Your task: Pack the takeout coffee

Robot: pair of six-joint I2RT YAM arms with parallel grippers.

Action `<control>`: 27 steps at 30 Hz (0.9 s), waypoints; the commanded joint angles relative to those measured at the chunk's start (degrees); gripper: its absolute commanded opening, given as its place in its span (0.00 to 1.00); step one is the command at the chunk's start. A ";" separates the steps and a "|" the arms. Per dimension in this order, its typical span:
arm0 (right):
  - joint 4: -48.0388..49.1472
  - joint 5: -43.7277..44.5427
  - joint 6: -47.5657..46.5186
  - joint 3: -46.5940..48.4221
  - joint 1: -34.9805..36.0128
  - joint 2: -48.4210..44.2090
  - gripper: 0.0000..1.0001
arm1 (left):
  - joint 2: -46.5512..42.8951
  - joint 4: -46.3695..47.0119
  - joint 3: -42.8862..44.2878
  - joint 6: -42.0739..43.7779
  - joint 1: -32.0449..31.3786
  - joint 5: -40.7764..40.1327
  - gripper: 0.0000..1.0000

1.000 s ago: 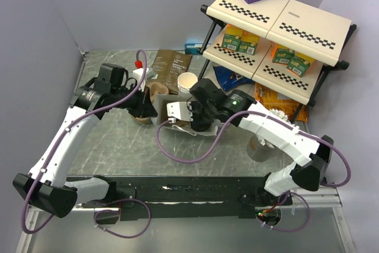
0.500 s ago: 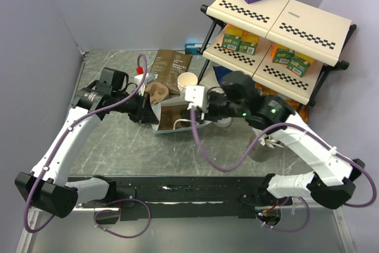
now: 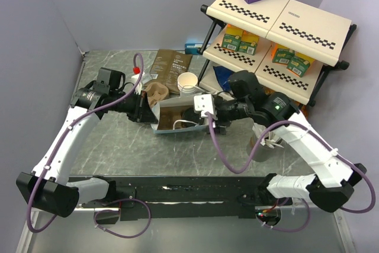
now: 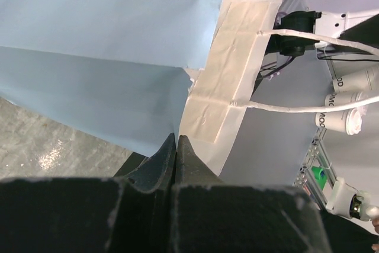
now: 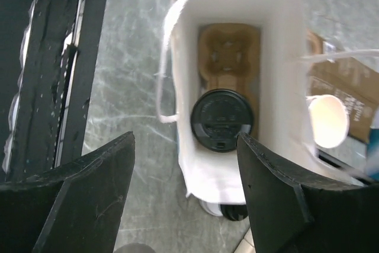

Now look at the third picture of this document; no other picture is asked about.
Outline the light blue paper bag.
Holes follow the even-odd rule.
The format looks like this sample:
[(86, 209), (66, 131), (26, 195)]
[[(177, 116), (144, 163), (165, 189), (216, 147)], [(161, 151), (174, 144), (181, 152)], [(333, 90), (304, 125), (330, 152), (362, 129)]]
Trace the light blue paper bag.
[(182, 133), (206, 129), (208, 119), (196, 112), (194, 98), (208, 94), (209, 92), (198, 88), (194, 94), (181, 94), (156, 103), (152, 111), (158, 122), (151, 124), (153, 133)]

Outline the white paper cup stack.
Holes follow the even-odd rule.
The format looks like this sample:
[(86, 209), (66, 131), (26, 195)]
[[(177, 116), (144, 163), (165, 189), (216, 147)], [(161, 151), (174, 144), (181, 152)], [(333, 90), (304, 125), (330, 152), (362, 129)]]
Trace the white paper cup stack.
[(195, 94), (198, 84), (198, 78), (194, 73), (184, 72), (177, 79), (177, 86), (180, 96)]

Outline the separated brown cup carrier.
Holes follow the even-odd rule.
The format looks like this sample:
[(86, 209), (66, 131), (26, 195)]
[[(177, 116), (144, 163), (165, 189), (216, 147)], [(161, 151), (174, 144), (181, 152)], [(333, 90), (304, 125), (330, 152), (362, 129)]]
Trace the separated brown cup carrier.
[(172, 130), (174, 122), (182, 119), (184, 107), (163, 107), (160, 109), (157, 130)]

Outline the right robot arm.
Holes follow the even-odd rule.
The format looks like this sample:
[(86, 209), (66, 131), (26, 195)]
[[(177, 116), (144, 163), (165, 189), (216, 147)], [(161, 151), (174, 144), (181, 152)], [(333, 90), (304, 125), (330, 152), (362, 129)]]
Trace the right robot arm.
[(262, 137), (273, 132), (314, 171), (301, 176), (268, 174), (258, 187), (260, 201), (269, 205), (281, 198), (302, 198), (329, 213), (341, 209), (354, 193), (354, 186), (365, 177), (363, 164), (344, 160), (317, 134), (287, 95), (267, 95), (254, 73), (235, 72), (228, 83), (234, 99), (215, 100), (218, 122), (251, 118), (265, 127)]

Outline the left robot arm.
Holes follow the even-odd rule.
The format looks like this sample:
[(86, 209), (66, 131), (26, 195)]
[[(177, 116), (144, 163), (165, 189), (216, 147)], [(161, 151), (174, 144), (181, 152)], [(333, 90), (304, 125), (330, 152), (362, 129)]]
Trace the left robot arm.
[(53, 144), (30, 173), (22, 172), (16, 180), (28, 208), (67, 217), (79, 204), (97, 200), (109, 207), (116, 202), (114, 180), (95, 176), (70, 182), (69, 176), (83, 143), (104, 114), (113, 111), (126, 114), (133, 122), (157, 122), (147, 94), (142, 90), (150, 78), (139, 68), (133, 71), (133, 86), (129, 92), (123, 91), (124, 73), (101, 68), (96, 80), (74, 93), (65, 122)]

